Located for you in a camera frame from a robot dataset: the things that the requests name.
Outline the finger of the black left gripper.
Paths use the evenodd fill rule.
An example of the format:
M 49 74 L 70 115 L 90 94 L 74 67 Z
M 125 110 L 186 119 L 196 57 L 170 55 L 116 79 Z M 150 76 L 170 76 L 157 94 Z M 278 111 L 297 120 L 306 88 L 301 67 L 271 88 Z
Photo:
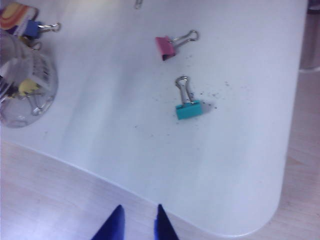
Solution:
M 6 80 L 3 76 L 0 77 L 0 99 L 5 100 L 8 97 L 11 97 L 17 92 L 17 86 Z

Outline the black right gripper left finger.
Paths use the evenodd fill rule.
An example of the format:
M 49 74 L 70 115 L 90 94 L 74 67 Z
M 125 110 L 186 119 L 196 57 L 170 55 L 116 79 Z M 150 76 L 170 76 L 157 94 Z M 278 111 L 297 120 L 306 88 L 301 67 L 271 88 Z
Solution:
M 91 239 L 124 240 L 124 238 L 125 211 L 122 205 L 118 205 Z

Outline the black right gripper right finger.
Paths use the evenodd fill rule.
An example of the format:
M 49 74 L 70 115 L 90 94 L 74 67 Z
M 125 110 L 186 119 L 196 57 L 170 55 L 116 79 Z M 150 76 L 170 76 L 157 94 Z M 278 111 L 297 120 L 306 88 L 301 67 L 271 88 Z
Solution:
M 153 231 L 155 240 L 179 240 L 179 237 L 161 204 L 157 206 Z

